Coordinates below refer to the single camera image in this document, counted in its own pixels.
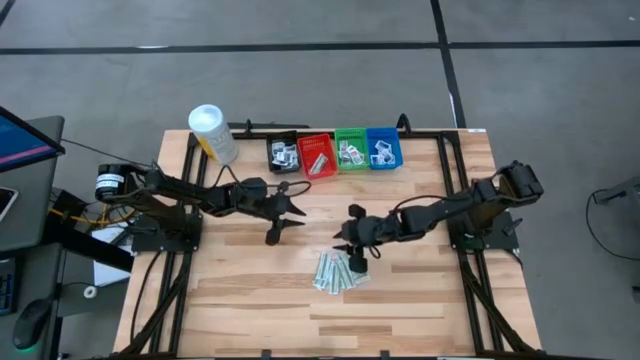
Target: green bin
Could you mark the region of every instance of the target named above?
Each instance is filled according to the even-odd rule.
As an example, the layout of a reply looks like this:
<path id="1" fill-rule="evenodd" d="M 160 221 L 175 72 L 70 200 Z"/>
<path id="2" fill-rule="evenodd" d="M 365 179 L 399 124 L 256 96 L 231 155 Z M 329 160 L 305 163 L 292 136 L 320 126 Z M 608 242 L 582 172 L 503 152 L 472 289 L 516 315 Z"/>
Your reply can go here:
<path id="1" fill-rule="evenodd" d="M 336 147 L 336 160 L 338 169 L 342 171 L 361 170 L 369 167 L 369 147 L 367 146 L 367 132 L 364 128 L 336 129 L 334 133 Z M 355 146 L 364 155 L 362 164 L 343 163 L 340 159 L 340 141 L 347 141 L 349 145 Z"/>

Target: white plastic bottle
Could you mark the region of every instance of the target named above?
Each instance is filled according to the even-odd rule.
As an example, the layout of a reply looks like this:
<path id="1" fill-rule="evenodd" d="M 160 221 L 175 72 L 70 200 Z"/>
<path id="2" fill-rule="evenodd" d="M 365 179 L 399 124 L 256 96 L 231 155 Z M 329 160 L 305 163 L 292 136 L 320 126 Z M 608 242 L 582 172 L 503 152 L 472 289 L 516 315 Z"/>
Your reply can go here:
<path id="1" fill-rule="evenodd" d="M 200 105 L 193 109 L 189 114 L 189 127 L 212 159 L 229 165 L 238 156 L 238 145 L 217 106 Z"/>

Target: black bin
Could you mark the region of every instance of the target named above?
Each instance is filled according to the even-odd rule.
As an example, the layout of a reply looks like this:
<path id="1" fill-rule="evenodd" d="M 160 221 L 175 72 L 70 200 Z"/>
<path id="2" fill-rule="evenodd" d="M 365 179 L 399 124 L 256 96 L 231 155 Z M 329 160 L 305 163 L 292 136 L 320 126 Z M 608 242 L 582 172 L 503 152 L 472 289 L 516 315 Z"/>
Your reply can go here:
<path id="1" fill-rule="evenodd" d="M 273 163 L 271 144 L 277 142 L 283 142 L 285 146 L 296 146 L 296 152 L 298 153 L 298 166 L 294 166 L 291 169 L 285 169 L 282 166 Z M 267 134 L 267 158 L 269 159 L 269 171 L 274 174 L 284 174 L 300 170 L 300 162 L 302 161 L 302 158 L 300 157 L 300 149 L 298 148 L 298 132 L 291 130 Z"/>

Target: keyboard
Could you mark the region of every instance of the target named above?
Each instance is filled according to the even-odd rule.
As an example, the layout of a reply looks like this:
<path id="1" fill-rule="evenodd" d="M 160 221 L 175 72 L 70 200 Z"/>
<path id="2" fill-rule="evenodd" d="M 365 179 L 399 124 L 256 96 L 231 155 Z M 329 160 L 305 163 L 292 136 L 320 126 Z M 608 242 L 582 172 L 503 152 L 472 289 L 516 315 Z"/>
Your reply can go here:
<path id="1" fill-rule="evenodd" d="M 16 311 L 17 285 L 16 260 L 0 259 L 0 316 Z"/>

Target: small plastic bin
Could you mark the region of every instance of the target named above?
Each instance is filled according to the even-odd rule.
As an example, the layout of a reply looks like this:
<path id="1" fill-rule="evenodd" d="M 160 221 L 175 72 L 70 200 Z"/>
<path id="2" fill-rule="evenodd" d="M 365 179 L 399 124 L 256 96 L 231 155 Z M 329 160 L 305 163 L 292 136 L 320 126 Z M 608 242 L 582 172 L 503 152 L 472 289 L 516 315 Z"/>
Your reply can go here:
<path id="1" fill-rule="evenodd" d="M 273 143 L 283 142 L 285 146 L 296 145 L 296 151 L 298 153 L 298 166 L 294 166 L 291 169 L 285 169 L 283 166 L 273 163 L 273 153 L 271 147 Z M 300 170 L 300 162 L 302 157 L 300 156 L 300 147 L 298 146 L 298 132 L 295 130 L 284 131 L 280 133 L 267 134 L 267 158 L 269 159 L 269 171 L 274 174 L 285 174 Z"/>
<path id="2" fill-rule="evenodd" d="M 349 145 L 355 146 L 363 155 L 364 155 L 364 163 L 356 165 L 353 163 L 343 163 L 342 159 L 340 159 L 340 142 L 346 141 Z M 369 148 L 367 147 L 367 133 L 363 128 L 352 128 L 352 129 L 336 129 L 335 131 L 335 142 L 336 142 L 336 154 L 338 169 L 345 170 L 360 170 L 366 169 L 369 167 Z"/>
<path id="3" fill-rule="evenodd" d="M 374 164 L 370 161 L 370 167 L 373 170 L 389 170 L 395 169 L 401 166 L 404 161 L 402 159 L 402 149 L 400 148 L 400 138 L 398 137 L 398 130 L 396 128 L 370 128 L 367 129 L 367 144 L 369 146 L 369 157 L 376 155 L 378 150 L 376 149 L 376 143 L 378 140 L 382 140 L 387 144 L 391 144 L 391 151 L 396 157 L 395 164 Z"/>
<path id="4" fill-rule="evenodd" d="M 336 173 L 336 156 L 333 153 L 333 145 L 329 134 L 320 134 L 298 138 L 298 150 L 302 159 L 302 169 L 307 179 L 313 180 Z M 317 174 L 309 174 L 313 164 L 320 154 L 327 157 L 327 163 Z"/>

